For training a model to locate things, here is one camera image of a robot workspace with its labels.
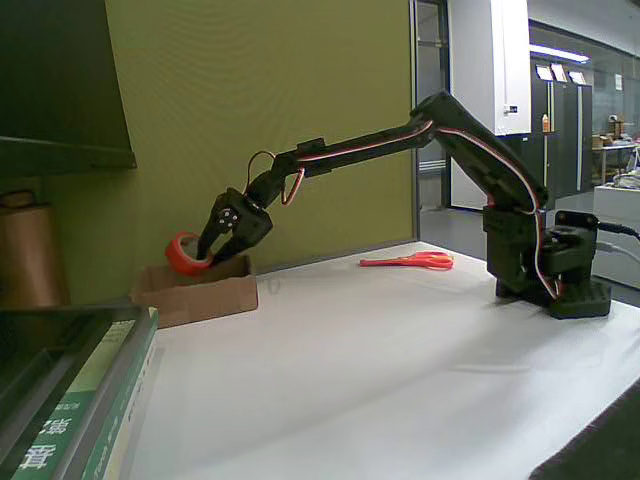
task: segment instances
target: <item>olive green partition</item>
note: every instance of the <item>olive green partition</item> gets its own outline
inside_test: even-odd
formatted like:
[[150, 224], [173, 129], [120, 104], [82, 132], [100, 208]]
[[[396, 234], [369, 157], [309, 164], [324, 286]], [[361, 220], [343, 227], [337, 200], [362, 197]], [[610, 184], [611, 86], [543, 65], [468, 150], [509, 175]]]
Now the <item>olive green partition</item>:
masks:
[[[408, 2], [107, 0], [138, 169], [47, 178], [75, 302], [125, 294], [198, 232], [249, 157], [404, 123]], [[254, 162], [254, 173], [269, 161]], [[412, 237], [408, 152], [305, 179], [251, 251], [259, 269]]]

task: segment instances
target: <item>red ring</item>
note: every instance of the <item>red ring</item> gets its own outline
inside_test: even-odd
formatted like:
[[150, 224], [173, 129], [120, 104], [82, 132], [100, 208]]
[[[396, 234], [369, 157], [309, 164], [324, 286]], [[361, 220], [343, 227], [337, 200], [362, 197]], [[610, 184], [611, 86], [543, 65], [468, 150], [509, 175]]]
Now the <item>red ring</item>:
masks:
[[207, 253], [206, 260], [196, 260], [195, 258], [187, 255], [182, 247], [183, 240], [198, 238], [198, 235], [195, 233], [180, 232], [169, 243], [169, 245], [167, 245], [164, 254], [169, 260], [169, 265], [174, 271], [181, 275], [197, 277], [198, 275], [202, 275], [209, 269], [209, 267], [211, 267], [211, 264], [213, 263], [213, 255], [211, 252]]

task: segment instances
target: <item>robotic arm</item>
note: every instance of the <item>robotic arm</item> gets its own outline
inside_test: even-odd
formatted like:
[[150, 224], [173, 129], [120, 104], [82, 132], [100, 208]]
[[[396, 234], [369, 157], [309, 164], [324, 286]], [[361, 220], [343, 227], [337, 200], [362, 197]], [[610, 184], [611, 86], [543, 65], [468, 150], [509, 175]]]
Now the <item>robotic arm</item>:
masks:
[[[610, 288], [591, 279], [597, 218], [558, 212], [556, 227], [545, 230], [540, 209], [548, 199], [546, 189], [446, 92], [420, 103], [400, 127], [333, 145], [325, 145], [321, 138], [311, 140], [273, 156], [271, 169], [248, 181], [243, 193], [229, 188], [216, 199], [198, 241], [197, 261], [217, 264], [260, 242], [273, 227], [265, 209], [278, 197], [288, 205], [304, 178], [421, 148], [434, 139], [489, 197], [483, 223], [487, 268], [497, 279], [497, 295], [543, 305], [557, 318], [607, 315]], [[296, 175], [296, 181], [287, 194], [285, 179], [290, 175]], [[228, 232], [232, 237], [209, 262], [210, 247]]]

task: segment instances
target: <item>bottle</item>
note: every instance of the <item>bottle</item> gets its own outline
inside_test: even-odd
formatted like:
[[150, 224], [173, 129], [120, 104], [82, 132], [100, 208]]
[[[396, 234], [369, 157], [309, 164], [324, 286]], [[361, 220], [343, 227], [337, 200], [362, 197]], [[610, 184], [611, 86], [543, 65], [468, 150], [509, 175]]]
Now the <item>bottle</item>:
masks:
[[0, 309], [70, 303], [53, 222], [33, 192], [0, 196]]
[[546, 113], [542, 116], [542, 133], [551, 133], [551, 121]]

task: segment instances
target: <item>cardboard box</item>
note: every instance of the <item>cardboard box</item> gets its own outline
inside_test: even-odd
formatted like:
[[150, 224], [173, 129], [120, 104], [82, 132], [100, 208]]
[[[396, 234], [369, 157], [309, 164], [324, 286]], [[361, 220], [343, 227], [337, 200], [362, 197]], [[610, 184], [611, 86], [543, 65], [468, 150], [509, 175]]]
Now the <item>cardboard box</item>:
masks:
[[234, 257], [200, 277], [168, 266], [145, 268], [131, 292], [134, 303], [158, 309], [158, 328], [175, 327], [258, 308], [256, 277], [249, 257]]

